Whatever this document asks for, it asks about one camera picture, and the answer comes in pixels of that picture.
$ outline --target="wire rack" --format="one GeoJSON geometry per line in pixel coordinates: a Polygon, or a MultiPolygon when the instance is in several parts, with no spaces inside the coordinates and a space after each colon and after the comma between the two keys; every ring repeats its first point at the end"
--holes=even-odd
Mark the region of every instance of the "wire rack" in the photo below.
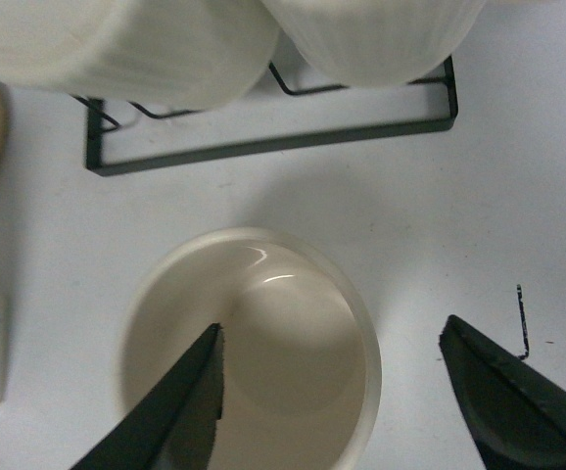
{"type": "MultiPolygon", "coordinates": [[[[414,80],[407,86],[442,85],[446,89],[448,113],[443,117],[427,117],[405,121],[383,121],[378,123],[350,125],[344,128],[305,130],[285,135],[266,136],[241,142],[221,143],[204,148],[178,150],[138,157],[125,162],[108,162],[104,155],[104,141],[108,134],[124,130],[125,126],[108,114],[105,101],[74,96],[87,107],[87,137],[85,167],[101,176],[132,173],[172,165],[185,165],[230,157],[276,152],[304,147],[353,142],[368,139],[413,135],[430,132],[443,132],[452,128],[458,113],[457,92],[452,58],[448,57],[442,65],[443,74],[414,80]]],[[[309,95],[334,93],[347,87],[339,84],[293,89],[277,67],[270,63],[269,71],[284,96],[290,99],[303,99],[309,95]]],[[[197,112],[190,110],[171,111],[158,114],[138,103],[129,103],[138,113],[148,119],[189,119],[197,112]]]]}

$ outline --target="white surface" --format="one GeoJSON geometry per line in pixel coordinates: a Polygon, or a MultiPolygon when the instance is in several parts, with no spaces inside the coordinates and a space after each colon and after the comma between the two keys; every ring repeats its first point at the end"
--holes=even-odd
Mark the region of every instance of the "white surface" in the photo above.
{"type": "Polygon", "coordinates": [[[449,314],[519,353],[521,283],[528,363],[566,389],[566,1],[489,5],[454,57],[451,132],[109,179],[81,166],[76,102],[14,91],[0,470],[67,469],[107,433],[135,287],[186,239],[247,224],[313,244],[374,318],[383,394],[358,468],[482,469],[438,360],[449,314]]]}
{"type": "Polygon", "coordinates": [[[209,109],[253,87],[278,33],[258,0],[0,0],[0,81],[209,109]]]}
{"type": "Polygon", "coordinates": [[[131,317],[121,413],[221,324],[212,470],[347,470],[363,455],[381,395],[376,333],[347,277],[301,240],[246,227],[197,237],[146,276],[131,317]]]}

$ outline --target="cup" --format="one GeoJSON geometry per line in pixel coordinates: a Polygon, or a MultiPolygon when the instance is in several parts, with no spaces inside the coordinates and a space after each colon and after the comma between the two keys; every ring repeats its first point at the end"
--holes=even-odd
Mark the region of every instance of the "cup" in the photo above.
{"type": "Polygon", "coordinates": [[[255,84],[278,31],[259,0],[0,0],[0,81],[213,108],[255,84]]]}
{"type": "Polygon", "coordinates": [[[224,399],[209,468],[354,468],[377,415],[379,348],[351,282],[315,249],[256,228],[201,236],[153,270],[130,314],[120,414],[219,322],[224,399]]]}
{"type": "Polygon", "coordinates": [[[263,0],[301,54],[339,83],[420,78],[463,40],[486,0],[263,0]]]}

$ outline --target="white table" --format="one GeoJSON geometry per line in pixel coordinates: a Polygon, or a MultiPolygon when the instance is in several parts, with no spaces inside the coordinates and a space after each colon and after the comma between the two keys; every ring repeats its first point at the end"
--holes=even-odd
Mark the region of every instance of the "white table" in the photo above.
{"type": "Polygon", "coordinates": [[[488,5],[454,54],[451,132],[100,178],[83,109],[13,90],[0,171],[11,299],[0,470],[66,469],[119,420],[114,381],[143,275],[185,240],[257,225],[338,263],[375,321],[381,408],[363,470],[483,468],[438,335],[457,314],[566,389],[566,1],[488,5]]]}

